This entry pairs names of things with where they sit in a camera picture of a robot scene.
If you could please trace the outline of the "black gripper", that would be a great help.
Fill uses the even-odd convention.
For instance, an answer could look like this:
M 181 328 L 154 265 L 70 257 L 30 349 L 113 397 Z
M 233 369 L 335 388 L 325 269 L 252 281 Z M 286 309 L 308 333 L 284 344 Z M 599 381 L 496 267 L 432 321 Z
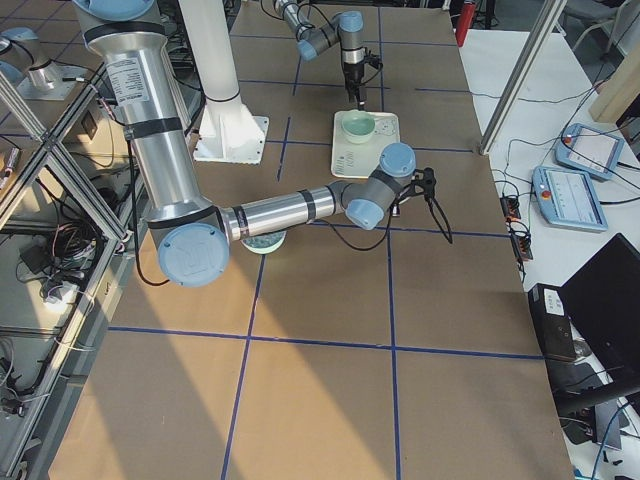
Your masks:
M 422 196 L 427 204 L 430 213 L 433 213 L 436 199 L 435 193 L 436 178 L 431 167 L 416 169 L 410 183 L 398 194 L 392 204 L 391 213 L 393 217 L 400 215 L 400 205 L 410 198 Z
M 365 69 L 367 67 L 374 69 L 374 73 L 369 77 L 365 75 Z M 364 110 L 366 106 L 367 91 L 364 85 L 373 80 L 381 69 L 382 63 L 378 61 L 363 61 L 357 64 L 344 63 L 342 65 L 348 99 L 357 110 Z

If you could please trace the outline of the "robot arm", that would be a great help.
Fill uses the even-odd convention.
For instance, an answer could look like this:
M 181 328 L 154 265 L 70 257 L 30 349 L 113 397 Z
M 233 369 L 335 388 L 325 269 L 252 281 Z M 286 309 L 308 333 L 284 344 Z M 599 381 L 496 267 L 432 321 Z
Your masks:
M 382 70 L 379 55 L 365 46 L 364 19 L 360 11 L 345 11 L 315 26 L 298 1 L 273 1 L 275 15 L 294 34 L 300 57 L 311 61 L 334 45 L 340 46 L 344 86 L 350 102 L 364 110 L 366 85 Z
M 218 1 L 183 1 L 179 10 L 202 83 L 203 113 L 195 145 L 187 140 L 154 1 L 75 3 L 86 47 L 106 68 L 151 208 L 147 224 L 159 267 L 172 283 L 201 287 L 221 276 L 234 241 L 247 242 L 336 214 L 371 230 L 416 196 L 435 199 L 435 176 L 419 168 L 401 142 L 382 150 L 362 182 L 335 181 L 233 207 L 201 191 L 198 166 L 251 168 L 263 156 L 269 121 L 244 104 L 229 28 Z

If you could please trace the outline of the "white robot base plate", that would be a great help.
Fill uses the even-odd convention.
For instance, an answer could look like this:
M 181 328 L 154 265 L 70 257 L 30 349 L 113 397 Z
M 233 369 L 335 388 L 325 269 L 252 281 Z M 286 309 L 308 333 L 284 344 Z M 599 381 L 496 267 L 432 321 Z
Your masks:
M 206 112 L 199 128 L 194 160 L 234 164 L 259 164 L 262 160 L 269 118 L 253 116 L 252 121 L 211 119 Z

